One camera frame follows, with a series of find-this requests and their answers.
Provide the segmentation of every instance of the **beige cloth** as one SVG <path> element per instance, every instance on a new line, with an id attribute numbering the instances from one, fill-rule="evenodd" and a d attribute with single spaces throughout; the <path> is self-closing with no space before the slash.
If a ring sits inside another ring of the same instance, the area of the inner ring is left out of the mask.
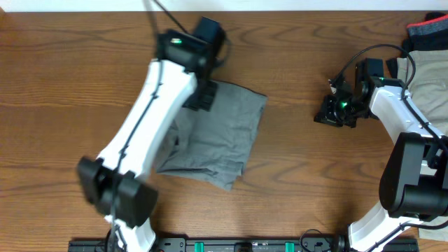
<path id="1" fill-rule="evenodd" d="M 414 51 L 414 80 L 409 85 L 412 101 L 434 127 L 448 135 L 448 50 Z M 406 82 L 411 76 L 409 60 L 398 58 L 397 77 Z"/>

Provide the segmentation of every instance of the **clothing pile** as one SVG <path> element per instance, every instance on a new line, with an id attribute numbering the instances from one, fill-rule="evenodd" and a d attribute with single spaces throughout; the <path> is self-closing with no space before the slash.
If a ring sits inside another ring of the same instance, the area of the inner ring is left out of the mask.
<path id="1" fill-rule="evenodd" d="M 159 174 L 230 190 L 246 168 L 267 98 L 238 85 L 216 84 L 210 111 L 181 108 L 154 164 Z"/>
<path id="2" fill-rule="evenodd" d="M 448 15 L 429 13 L 425 22 L 407 26 L 409 38 L 403 48 L 410 53 L 416 64 L 414 80 L 409 84 L 412 101 L 426 119 L 445 135 L 448 135 Z M 412 65 L 403 58 L 387 61 L 393 78 L 406 82 Z M 448 217 L 438 217 L 429 225 L 439 225 Z M 448 228 L 441 230 L 419 229 L 420 238 L 448 241 Z"/>

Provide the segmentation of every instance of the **wooden table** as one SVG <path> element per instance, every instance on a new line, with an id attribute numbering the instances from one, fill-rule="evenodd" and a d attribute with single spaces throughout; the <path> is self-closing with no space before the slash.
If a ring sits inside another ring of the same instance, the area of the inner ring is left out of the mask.
<path id="1" fill-rule="evenodd" d="M 313 122 L 327 80 L 359 50 L 400 44 L 422 12 L 201 15 L 234 44 L 214 78 L 269 97 L 244 178 L 227 192 L 154 174 L 158 232 L 190 237 L 298 237 L 344 232 L 378 200 L 393 144 L 382 124 Z M 174 27 L 162 14 L 161 29 Z M 75 166 L 112 139 L 141 89 L 154 40 L 145 13 L 7 13 L 0 22 L 0 250 L 66 251 L 109 226 L 86 203 Z M 366 54 L 388 58 L 391 49 Z M 347 72 L 354 75 L 354 69 Z M 407 231 L 416 236 L 417 231 Z M 448 244 L 419 240 L 422 251 Z"/>

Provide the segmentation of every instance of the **green tape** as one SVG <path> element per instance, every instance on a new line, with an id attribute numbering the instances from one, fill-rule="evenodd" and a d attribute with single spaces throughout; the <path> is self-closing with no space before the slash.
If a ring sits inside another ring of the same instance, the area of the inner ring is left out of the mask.
<path id="1" fill-rule="evenodd" d="M 294 243 L 293 242 L 286 242 L 285 243 L 285 252 L 294 252 Z"/>
<path id="2" fill-rule="evenodd" d="M 203 242 L 195 243 L 195 252 L 204 252 L 204 243 Z"/>

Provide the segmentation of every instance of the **wood grain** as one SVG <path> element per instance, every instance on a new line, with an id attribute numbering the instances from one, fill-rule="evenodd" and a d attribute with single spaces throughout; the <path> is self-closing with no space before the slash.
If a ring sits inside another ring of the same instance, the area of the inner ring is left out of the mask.
<path id="1" fill-rule="evenodd" d="M 269 97 L 243 178 L 231 192 L 154 174 L 159 232 L 191 237 L 298 237 L 343 232 L 378 200 L 393 144 L 382 124 L 313 122 L 327 79 L 360 49 L 400 44 L 422 12 L 175 13 L 222 23 L 234 44 L 214 78 Z M 162 14 L 161 29 L 173 27 Z M 0 28 L 0 248 L 65 251 L 108 225 L 81 194 L 75 166 L 121 126 L 154 41 L 145 13 L 9 13 Z M 371 57 L 393 57 L 378 49 Z M 406 232 L 416 236 L 417 231 Z M 422 251 L 446 243 L 419 240 Z"/>

